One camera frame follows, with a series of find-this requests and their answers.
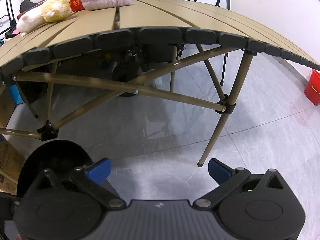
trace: tan tabletop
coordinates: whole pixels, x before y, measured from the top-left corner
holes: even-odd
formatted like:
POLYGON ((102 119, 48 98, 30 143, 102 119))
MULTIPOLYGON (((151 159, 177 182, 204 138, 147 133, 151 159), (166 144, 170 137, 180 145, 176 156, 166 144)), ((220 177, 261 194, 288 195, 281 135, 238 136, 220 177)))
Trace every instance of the tan tabletop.
POLYGON ((63 22, 41 26, 25 37, 17 35, 0 47, 0 66, 5 65, 1 70, 8 75, 28 65, 103 49, 108 44, 121 47, 133 42, 144 43, 144 35, 149 36, 147 43, 196 43, 205 40, 205 44, 217 43, 239 49, 249 49, 249 42, 253 42, 251 44, 260 46, 256 52, 272 55, 264 49, 271 46, 276 51, 274 56, 312 68, 319 65, 279 33, 230 10, 185 0, 132 0, 131 5, 120 7, 118 12, 116 8, 83 10, 63 22), (206 39, 209 36, 212 36, 212 42, 206 39))

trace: gray tile floor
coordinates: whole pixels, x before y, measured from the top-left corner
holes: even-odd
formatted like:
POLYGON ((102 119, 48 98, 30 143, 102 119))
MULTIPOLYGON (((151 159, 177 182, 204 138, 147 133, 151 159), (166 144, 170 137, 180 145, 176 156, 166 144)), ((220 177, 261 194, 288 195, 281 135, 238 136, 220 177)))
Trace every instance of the gray tile floor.
MULTIPOLYGON (((196 53, 189 45, 183 56, 196 53)), ((229 54, 224 91, 229 93, 242 51, 229 54)), ((210 60, 221 75, 223 56, 210 60)), ((170 76, 162 89, 169 89, 170 76)), ((274 58, 259 54, 252 62, 237 106, 210 157, 251 172, 278 169, 306 212, 299 239, 319 240, 320 234, 320 107, 303 94, 303 85, 274 58)), ((177 71, 175 91, 218 101, 203 62, 177 71)), ((51 121, 88 102, 101 90, 55 85, 51 121)), ((40 112, 43 99, 34 103, 40 112)), ((217 184, 207 162, 197 167, 219 115, 213 110, 137 95, 115 98, 64 126, 60 139, 80 144, 94 161, 113 160, 108 177, 120 196, 130 199, 189 199, 194 201, 217 184)), ((17 106, 9 128, 35 130, 25 105, 17 106)), ((28 156, 41 142, 10 137, 28 156)))

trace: yellow object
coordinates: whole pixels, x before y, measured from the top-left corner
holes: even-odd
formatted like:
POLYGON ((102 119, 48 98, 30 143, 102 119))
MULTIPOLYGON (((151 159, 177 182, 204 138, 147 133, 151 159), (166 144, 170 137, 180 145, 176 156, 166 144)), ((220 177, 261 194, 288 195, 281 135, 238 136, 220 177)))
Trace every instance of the yellow object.
POLYGON ((46 22, 58 22, 71 15, 70 0, 47 0, 41 5, 41 16, 46 22))

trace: red box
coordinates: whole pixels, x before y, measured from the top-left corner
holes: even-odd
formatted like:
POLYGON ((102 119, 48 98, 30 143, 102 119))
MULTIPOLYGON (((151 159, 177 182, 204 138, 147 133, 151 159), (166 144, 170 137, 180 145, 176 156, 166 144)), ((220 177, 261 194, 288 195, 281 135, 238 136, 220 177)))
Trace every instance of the red box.
MULTIPOLYGON (((37 6, 39 6, 39 5, 43 4, 43 3, 44 3, 44 2, 39 3, 39 4, 35 5, 35 6, 33 6, 31 9, 33 9, 34 7, 37 7, 37 6)), ((70 0, 70 7, 71 7, 71 10, 72 10, 73 12, 77 12, 77 11, 84 10, 84 7, 82 6, 81 0, 70 0)), ((28 12, 28 11, 25 11, 25 12, 19 14, 19 15, 17 16, 18 20, 21 18, 22 15, 24 15, 24 14, 25 14, 26 12, 28 12)))

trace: red bucket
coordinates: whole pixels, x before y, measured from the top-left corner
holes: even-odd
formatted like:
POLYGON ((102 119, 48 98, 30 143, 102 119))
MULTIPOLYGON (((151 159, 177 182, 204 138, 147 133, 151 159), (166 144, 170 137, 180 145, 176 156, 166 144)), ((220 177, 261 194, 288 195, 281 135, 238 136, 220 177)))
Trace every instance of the red bucket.
POLYGON ((320 73, 314 69, 311 70, 309 82, 304 90, 304 94, 315 106, 320 104, 320 73))

